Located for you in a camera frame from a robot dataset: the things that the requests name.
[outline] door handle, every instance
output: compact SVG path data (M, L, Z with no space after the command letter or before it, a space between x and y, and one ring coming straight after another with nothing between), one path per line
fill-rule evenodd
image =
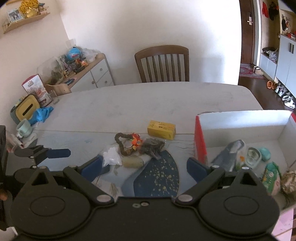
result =
M249 19L247 21L250 25L253 24L253 18L252 18L252 14L249 12Z

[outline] wooden floor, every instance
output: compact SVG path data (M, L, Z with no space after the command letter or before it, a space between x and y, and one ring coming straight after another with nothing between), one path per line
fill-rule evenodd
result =
M267 79L240 76L238 85L248 88L264 110L290 110L296 114L296 110L292 110L284 105L283 101L274 90L266 87L267 81Z

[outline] screw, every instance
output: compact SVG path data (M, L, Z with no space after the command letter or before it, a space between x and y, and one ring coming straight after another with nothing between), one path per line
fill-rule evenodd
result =
M147 206L149 206L149 203L148 202L141 202L141 206L147 207Z
M103 195L99 195L99 196L97 196L96 199L97 199L99 202L110 202L112 198L111 198L109 195L105 195L105 194L103 194Z
M182 194L178 197L178 199L181 202L191 202L193 200L193 197L187 194Z
M134 207L134 208L140 208L141 205L140 205L139 203L134 203L134 204L133 204L133 207Z

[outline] sunflower decoration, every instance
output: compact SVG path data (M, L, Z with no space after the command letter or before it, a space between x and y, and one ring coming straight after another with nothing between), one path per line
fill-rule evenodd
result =
M37 15L39 2L37 0L23 0L20 5L20 12L27 18Z

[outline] red rug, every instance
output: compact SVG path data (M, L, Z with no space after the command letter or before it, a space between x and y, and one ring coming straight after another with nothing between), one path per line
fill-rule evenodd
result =
M253 68L249 64L241 64L239 70L239 76L257 78L257 79L265 79L263 75L257 75L253 73Z

